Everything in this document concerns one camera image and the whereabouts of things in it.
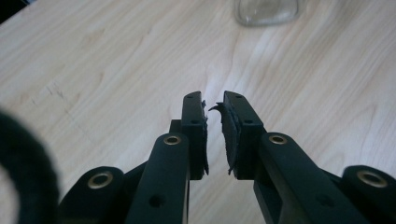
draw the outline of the wooden table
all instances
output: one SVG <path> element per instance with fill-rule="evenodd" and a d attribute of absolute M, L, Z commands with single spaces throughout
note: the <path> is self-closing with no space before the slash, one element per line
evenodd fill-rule
<path fill-rule="evenodd" d="M 47 146 L 63 195 L 91 168 L 133 169 L 179 119 L 244 94 L 268 131 L 321 168 L 396 176 L 396 1 L 308 0 L 296 21 L 247 28 L 233 0 L 37 0 L 0 26 L 0 105 Z M 191 182 L 190 223 L 263 223 L 251 181 L 227 175 L 218 112 L 210 175 Z M 16 196 L 0 174 L 2 223 Z"/>

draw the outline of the black plastic part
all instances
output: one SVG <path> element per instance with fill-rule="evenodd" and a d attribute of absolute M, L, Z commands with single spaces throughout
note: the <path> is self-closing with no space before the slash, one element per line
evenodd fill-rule
<path fill-rule="evenodd" d="M 340 186 L 372 223 L 396 223 L 396 180 L 368 166 L 350 166 Z"/>
<path fill-rule="evenodd" d="M 181 133 L 160 136 L 125 223 L 187 223 L 189 166 L 189 139 Z"/>
<path fill-rule="evenodd" d="M 99 189 L 90 188 L 90 179 L 110 173 L 111 182 Z M 114 167 L 98 167 L 83 175 L 64 196 L 59 210 L 63 224 L 121 223 L 125 218 L 127 201 L 122 194 L 123 172 Z"/>
<path fill-rule="evenodd" d="M 231 91 L 211 109 L 221 114 L 229 172 L 237 179 L 254 179 L 260 136 L 266 132 L 259 116 L 243 95 Z"/>
<path fill-rule="evenodd" d="M 207 124 L 204 107 L 205 101 L 202 101 L 199 91 L 192 92 L 183 99 L 181 132 L 190 141 L 191 180 L 200 180 L 204 176 L 204 172 L 209 173 L 206 157 Z"/>
<path fill-rule="evenodd" d="M 129 202 L 132 201 L 136 193 L 137 186 L 139 185 L 140 178 L 145 171 L 147 162 L 143 162 L 139 166 L 135 167 L 133 170 L 129 171 L 124 175 L 124 186 L 123 191 L 128 197 Z"/>
<path fill-rule="evenodd" d="M 271 136 L 280 136 L 286 143 L 276 144 Z M 279 223 L 368 223 L 293 139 L 265 133 L 261 143 L 260 159 L 283 202 Z"/>
<path fill-rule="evenodd" d="M 282 200 L 273 185 L 265 185 L 261 181 L 255 180 L 253 185 L 254 193 L 266 224 L 276 224 L 279 222 Z"/>

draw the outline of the screw hole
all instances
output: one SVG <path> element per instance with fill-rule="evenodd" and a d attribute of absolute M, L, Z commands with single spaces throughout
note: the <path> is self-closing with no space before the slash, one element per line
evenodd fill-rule
<path fill-rule="evenodd" d="M 88 181 L 90 189 L 102 189 L 113 181 L 113 174 L 109 171 L 93 175 Z"/>
<path fill-rule="evenodd" d="M 288 143 L 288 140 L 280 135 L 272 135 L 270 136 L 270 141 L 274 144 L 278 144 L 278 145 L 284 145 L 286 143 Z"/>
<path fill-rule="evenodd" d="M 163 141 L 165 142 L 166 145 L 177 145 L 181 142 L 181 139 L 178 136 L 172 135 L 165 137 Z"/>
<path fill-rule="evenodd" d="M 148 202 L 151 207 L 159 208 L 165 205 L 165 198 L 161 195 L 153 195 Z"/>
<path fill-rule="evenodd" d="M 382 178 L 380 175 L 370 171 L 358 171 L 358 178 L 365 184 L 375 188 L 382 189 L 388 185 L 387 180 Z"/>

